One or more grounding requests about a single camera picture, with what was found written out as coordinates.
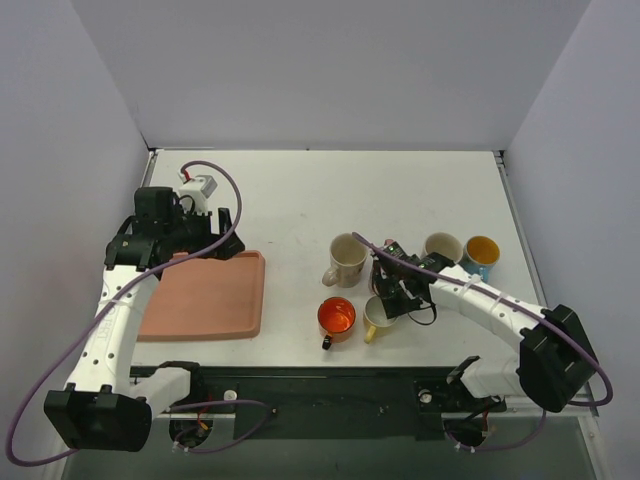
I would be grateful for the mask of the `blue patterned mug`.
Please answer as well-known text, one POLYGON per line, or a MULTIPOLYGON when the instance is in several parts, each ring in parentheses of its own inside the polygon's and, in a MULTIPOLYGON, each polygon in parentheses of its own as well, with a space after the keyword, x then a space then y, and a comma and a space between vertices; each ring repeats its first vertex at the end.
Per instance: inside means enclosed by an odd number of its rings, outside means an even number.
POLYGON ((498 244, 486 236, 473 236, 463 246, 459 265, 470 275, 479 275, 484 283, 489 282, 493 267, 500 259, 498 244))

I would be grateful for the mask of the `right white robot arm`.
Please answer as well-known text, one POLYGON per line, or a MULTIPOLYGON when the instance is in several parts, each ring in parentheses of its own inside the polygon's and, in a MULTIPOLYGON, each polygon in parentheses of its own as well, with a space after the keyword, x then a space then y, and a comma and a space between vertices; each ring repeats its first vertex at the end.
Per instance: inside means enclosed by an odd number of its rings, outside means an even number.
POLYGON ((468 409, 488 397, 527 397, 558 413, 588 404, 576 395, 596 374, 597 357, 574 310, 523 302, 489 286, 450 259, 408 256, 397 243, 372 249, 387 280, 404 283, 415 300, 444 307, 502 340, 514 356, 491 362, 467 358, 449 376, 449 402, 468 409))

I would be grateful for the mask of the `orange mug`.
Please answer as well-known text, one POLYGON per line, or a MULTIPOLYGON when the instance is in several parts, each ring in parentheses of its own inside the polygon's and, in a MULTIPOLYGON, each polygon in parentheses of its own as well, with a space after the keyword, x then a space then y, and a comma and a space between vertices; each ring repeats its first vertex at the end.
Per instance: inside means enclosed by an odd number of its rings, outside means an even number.
POLYGON ((317 322, 323 337, 322 349, 328 351, 350 338, 356 322, 355 307, 343 297, 327 298, 317 310, 317 322))

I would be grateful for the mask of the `pink patterned mug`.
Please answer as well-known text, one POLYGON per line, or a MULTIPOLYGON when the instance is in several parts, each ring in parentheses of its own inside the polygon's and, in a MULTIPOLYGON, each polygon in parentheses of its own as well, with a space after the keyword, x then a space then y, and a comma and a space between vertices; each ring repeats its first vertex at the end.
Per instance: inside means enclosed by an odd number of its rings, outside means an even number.
POLYGON ((374 263, 371 267, 371 271, 369 275, 369 290, 375 296, 379 295, 379 290, 377 288, 377 280, 379 278, 379 275, 380 275, 379 265, 374 263))

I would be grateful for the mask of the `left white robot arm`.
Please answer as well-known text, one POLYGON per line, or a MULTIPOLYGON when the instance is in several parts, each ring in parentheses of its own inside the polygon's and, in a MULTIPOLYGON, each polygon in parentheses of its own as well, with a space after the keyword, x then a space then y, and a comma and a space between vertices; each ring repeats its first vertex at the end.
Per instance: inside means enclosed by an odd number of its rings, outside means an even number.
POLYGON ((219 230, 212 232, 207 200, 214 190, 214 181, 195 179, 178 190, 136 190, 133 215, 106 247, 98 323, 64 388, 49 391, 44 402, 69 448, 137 452, 159 414, 174 405, 192 412, 207 399, 196 362, 166 361, 137 385, 130 368, 147 305, 178 254, 227 260, 244 249, 228 209, 219 209, 219 230))

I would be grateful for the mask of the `beige patterned mug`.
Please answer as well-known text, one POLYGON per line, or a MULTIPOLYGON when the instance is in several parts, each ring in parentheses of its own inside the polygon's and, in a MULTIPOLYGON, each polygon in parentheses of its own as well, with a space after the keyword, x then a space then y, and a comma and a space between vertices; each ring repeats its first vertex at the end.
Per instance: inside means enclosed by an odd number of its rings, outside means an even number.
POLYGON ((438 253, 459 263, 464 254, 461 242, 453 235, 445 232, 436 232, 429 235, 423 243, 422 254, 438 253))

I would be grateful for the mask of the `yellow cream mug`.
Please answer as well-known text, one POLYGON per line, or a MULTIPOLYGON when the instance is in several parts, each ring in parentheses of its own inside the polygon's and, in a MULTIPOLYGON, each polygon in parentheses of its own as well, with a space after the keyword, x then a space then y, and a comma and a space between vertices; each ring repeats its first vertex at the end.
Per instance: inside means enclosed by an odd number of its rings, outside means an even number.
POLYGON ((339 288, 356 286, 368 258, 367 248, 351 233, 343 233, 332 240, 329 256, 330 266, 322 277, 322 284, 339 288))

